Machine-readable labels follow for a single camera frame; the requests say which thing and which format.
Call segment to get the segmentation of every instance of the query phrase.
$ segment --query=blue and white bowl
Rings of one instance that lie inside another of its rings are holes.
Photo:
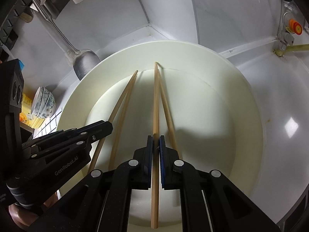
[[[34,96],[33,102],[32,102],[31,112],[30,112],[31,115],[34,115],[34,116],[38,115],[43,95],[44,95],[44,87],[40,86],[38,88],[38,90],[37,90],[37,92]]]
[[[44,87],[39,87],[34,97],[31,114],[38,118],[50,118],[56,110],[55,97]]]
[[[55,113],[57,107],[55,97],[50,91],[48,91],[48,93],[48,97],[43,97],[42,99],[41,105],[43,105],[43,107],[40,107],[38,118],[50,118]]]

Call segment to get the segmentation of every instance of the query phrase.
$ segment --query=wooden chopstick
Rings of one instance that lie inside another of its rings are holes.
[[[175,136],[175,129],[173,125],[173,121],[171,118],[171,112],[167,104],[166,96],[165,96],[165,91],[163,88],[162,80],[161,80],[161,75],[160,72],[158,71],[158,78],[159,78],[159,85],[160,85],[160,92],[161,92],[161,100],[162,100],[162,105],[164,109],[164,115],[167,123],[167,129],[168,129],[168,134],[170,136],[170,141],[172,148],[175,149],[178,152],[178,156],[180,159],[182,159],[182,155],[177,149],[177,142],[176,142],[176,136]]]
[[[151,223],[152,229],[158,228],[159,222],[159,133],[160,133],[160,116],[159,116],[159,74],[158,63],[155,62],[154,78],[154,112],[153,112],[153,158],[152,158],[152,179],[151,179]]]
[[[123,99],[125,98],[128,90],[129,90],[130,85],[133,83],[133,80],[135,79],[137,72],[138,72],[138,70],[136,70],[134,72],[134,74],[132,75],[131,79],[129,80],[129,82],[127,83],[126,87],[124,88],[122,94],[120,95],[120,97],[119,97],[119,99],[118,99],[118,101],[117,101],[117,103],[116,103],[116,105],[115,105],[115,107],[114,107],[110,117],[109,117],[109,122],[112,123],[114,121],[115,116],[116,116],[116,114],[117,114],[117,112],[118,112],[118,110],[119,110],[119,108],[121,106],[121,103],[123,102]],[[102,138],[102,139],[99,140],[98,145],[95,148],[95,152],[94,152],[94,154],[92,156],[92,160],[91,160],[89,168],[88,168],[88,173],[90,173],[95,168],[95,164],[96,164],[96,162],[98,160],[98,156],[99,156],[99,154],[101,152],[101,149],[102,149],[102,146],[104,144],[104,141],[105,141],[105,138]]]
[[[122,126],[123,126],[123,122],[125,120],[126,117],[126,112],[127,112],[127,108],[129,105],[129,101],[130,101],[130,97],[131,97],[131,93],[133,90],[133,86],[135,83],[136,77],[134,77],[132,84],[129,87],[129,90],[127,92],[126,95],[126,99],[125,102],[123,103],[123,107],[122,107],[122,111],[118,120],[118,124],[116,127],[116,133],[115,133],[115,139],[114,139],[114,143],[112,146],[112,151],[111,151],[111,156],[109,158],[109,171],[114,169],[114,164],[115,164],[115,158],[116,158],[116,153],[117,153],[117,148],[118,148],[118,144],[119,144],[119,140],[120,140],[120,134],[122,131]]]

